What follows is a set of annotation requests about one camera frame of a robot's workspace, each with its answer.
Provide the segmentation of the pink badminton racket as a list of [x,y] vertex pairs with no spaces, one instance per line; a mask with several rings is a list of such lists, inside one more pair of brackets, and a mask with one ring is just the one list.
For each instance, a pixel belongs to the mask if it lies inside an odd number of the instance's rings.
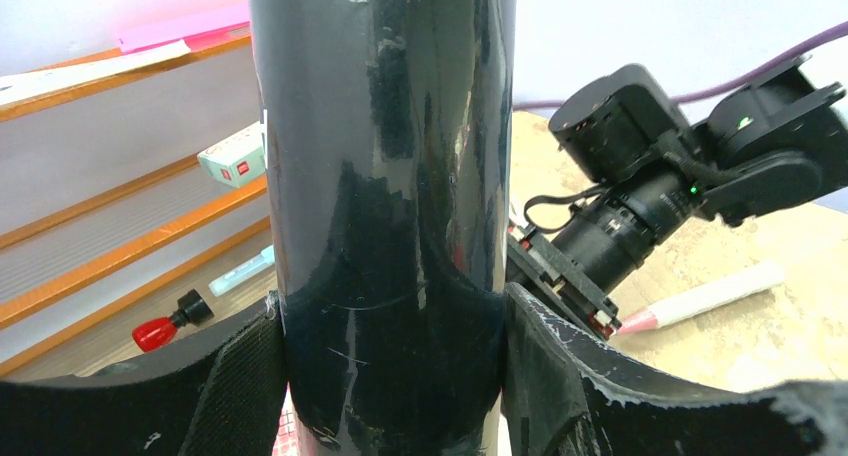
[[784,283],[784,268],[764,261],[667,297],[625,318],[616,335],[653,331],[677,324]]

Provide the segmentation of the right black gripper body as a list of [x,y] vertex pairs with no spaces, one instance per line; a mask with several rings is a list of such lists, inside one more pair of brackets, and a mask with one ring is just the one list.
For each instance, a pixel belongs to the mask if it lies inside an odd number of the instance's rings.
[[606,341],[622,326],[618,307],[534,226],[506,232],[506,281],[517,283],[557,315]]

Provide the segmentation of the black shuttlecock tube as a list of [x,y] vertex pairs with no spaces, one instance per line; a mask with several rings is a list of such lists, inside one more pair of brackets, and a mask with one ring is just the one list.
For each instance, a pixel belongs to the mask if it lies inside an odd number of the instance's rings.
[[305,455],[497,453],[516,0],[248,0]]

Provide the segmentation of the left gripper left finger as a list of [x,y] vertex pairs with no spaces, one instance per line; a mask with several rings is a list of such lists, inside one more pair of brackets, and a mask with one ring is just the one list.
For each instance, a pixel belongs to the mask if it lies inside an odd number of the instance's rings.
[[4,455],[269,455],[286,396],[276,293],[93,375],[1,384]]

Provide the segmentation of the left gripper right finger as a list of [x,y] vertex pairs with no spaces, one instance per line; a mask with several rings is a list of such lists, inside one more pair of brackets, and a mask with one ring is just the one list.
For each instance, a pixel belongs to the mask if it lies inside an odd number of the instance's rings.
[[509,284],[503,411],[516,455],[843,455],[847,385],[735,393],[634,360]]

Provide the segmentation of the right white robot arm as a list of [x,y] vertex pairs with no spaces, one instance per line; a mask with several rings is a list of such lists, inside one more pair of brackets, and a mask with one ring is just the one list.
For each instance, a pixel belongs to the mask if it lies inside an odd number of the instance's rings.
[[730,227],[847,184],[839,83],[821,86],[800,57],[778,64],[691,124],[647,69],[626,65],[588,84],[548,128],[590,180],[559,204],[567,222],[509,226],[506,279],[600,339],[621,328],[610,293],[688,219]]

